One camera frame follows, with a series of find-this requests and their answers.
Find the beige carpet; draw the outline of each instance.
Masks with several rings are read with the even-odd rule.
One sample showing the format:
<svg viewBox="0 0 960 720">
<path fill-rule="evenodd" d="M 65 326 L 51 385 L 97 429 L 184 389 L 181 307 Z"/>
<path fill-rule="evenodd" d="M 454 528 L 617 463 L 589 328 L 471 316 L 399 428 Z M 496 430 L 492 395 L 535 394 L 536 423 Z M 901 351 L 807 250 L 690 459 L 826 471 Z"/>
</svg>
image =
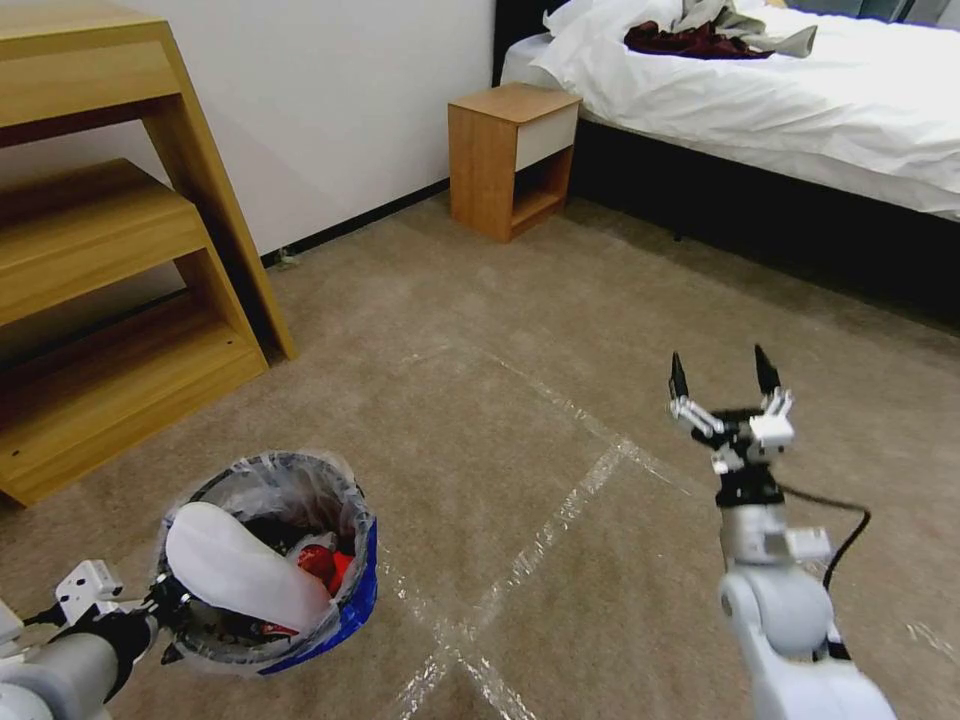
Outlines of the beige carpet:
<svg viewBox="0 0 960 720">
<path fill-rule="evenodd" d="M 716 483 L 665 406 L 674 349 L 705 405 L 755 400 L 755 341 L 797 397 L 779 477 L 876 511 L 835 580 L 851 651 L 900 718 L 960 715 L 956 336 L 582 201 L 500 246 L 440 196 L 272 279 L 302 357 L 4 509 L 0 592 L 36 611 L 83 557 L 142 588 L 181 493 L 240 455 L 330 449 L 379 515 L 377 610 L 269 680 L 158 648 L 119 720 L 750 717 Z M 853 521 L 790 507 L 837 542 Z"/>
</svg>

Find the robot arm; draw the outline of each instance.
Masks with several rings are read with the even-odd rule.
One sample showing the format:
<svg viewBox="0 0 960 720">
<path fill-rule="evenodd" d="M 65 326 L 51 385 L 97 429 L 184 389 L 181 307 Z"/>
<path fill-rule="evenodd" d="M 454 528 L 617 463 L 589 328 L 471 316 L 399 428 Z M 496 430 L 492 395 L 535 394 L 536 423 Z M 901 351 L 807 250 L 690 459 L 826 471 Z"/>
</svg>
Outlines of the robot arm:
<svg viewBox="0 0 960 720">
<path fill-rule="evenodd" d="M 727 573 L 720 605 L 751 679 L 758 720 L 895 720 L 886 698 L 850 660 L 827 589 L 799 562 L 831 554 L 823 528 L 789 528 L 770 466 L 792 443 L 793 395 L 756 347 L 759 408 L 706 411 L 690 397 L 674 353 L 670 411 L 713 450 Z"/>
<path fill-rule="evenodd" d="M 56 604 L 31 622 L 64 629 L 21 649 L 24 623 L 0 601 L 0 718 L 103 720 L 103 708 L 151 648 L 159 620 L 144 603 L 120 602 L 123 587 L 101 560 L 85 560 L 57 586 Z"/>
</svg>

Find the black baseboard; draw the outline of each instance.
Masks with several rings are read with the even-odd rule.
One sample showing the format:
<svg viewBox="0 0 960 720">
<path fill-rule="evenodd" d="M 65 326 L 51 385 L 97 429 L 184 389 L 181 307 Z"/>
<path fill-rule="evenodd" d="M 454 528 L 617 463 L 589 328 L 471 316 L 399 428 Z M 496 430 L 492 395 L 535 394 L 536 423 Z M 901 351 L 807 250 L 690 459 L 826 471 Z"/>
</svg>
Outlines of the black baseboard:
<svg viewBox="0 0 960 720">
<path fill-rule="evenodd" d="M 442 193 L 450 187 L 450 179 L 441 180 L 440 182 L 435 182 L 433 185 L 428 185 L 425 188 L 420 190 L 415 190 L 409 195 L 404 195 L 401 198 L 396 200 L 391 200 L 385 205 L 374 208 L 368 212 L 365 212 L 356 217 L 350 218 L 349 220 L 344 220 L 342 223 L 337 223 L 332 227 L 328 227 L 325 230 L 314 233 L 308 237 L 303 238 L 302 240 L 297 240 L 295 243 L 287 245 L 282 248 L 282 251 L 287 252 L 290 255 L 299 255 L 300 253 L 315 248 L 318 245 L 323 245 L 325 242 L 334 240 L 342 235 L 347 235 L 352 233 L 354 230 L 359 230 L 365 225 L 376 222 L 377 220 L 382 220 L 388 215 L 393 215 L 396 212 L 400 212 L 404 208 L 408 208 L 411 205 L 416 205 L 422 200 L 431 198 L 434 195 Z M 260 259 L 263 261 L 263 266 L 268 268 L 276 265 L 280 261 L 281 250 L 274 250 L 273 252 L 267 253 L 262 256 Z"/>
</svg>

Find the nightstand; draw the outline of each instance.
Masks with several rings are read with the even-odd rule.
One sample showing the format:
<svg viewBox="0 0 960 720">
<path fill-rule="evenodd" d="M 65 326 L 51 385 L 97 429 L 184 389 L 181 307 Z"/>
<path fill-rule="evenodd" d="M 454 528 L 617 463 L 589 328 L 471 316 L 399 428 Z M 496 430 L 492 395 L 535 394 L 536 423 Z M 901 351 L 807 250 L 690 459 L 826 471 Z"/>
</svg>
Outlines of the nightstand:
<svg viewBox="0 0 960 720">
<path fill-rule="evenodd" d="M 561 209 L 580 98 L 504 85 L 450 103 L 453 218 L 501 242 Z"/>
</svg>

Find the blue trash can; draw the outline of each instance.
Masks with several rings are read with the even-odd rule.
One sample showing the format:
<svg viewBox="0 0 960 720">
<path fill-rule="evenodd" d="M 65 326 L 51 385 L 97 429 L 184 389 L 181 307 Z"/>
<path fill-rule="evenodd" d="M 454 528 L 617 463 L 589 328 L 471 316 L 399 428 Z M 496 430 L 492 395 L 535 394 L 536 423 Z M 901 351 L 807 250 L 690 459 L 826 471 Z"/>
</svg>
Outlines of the blue trash can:
<svg viewBox="0 0 960 720">
<path fill-rule="evenodd" d="M 263 640 L 225 630 L 231 623 L 236 626 L 238 619 L 192 599 L 172 644 L 194 667 L 220 674 L 271 675 L 336 647 L 370 617 L 377 600 L 377 521 L 353 472 L 340 458 L 267 452 L 233 463 L 166 514 L 158 543 L 158 575 L 173 574 L 164 553 L 167 532 L 177 510 L 188 502 L 223 508 L 267 544 L 295 544 L 298 538 L 333 532 L 339 547 L 353 554 L 329 614 L 312 631 L 294 637 Z"/>
</svg>

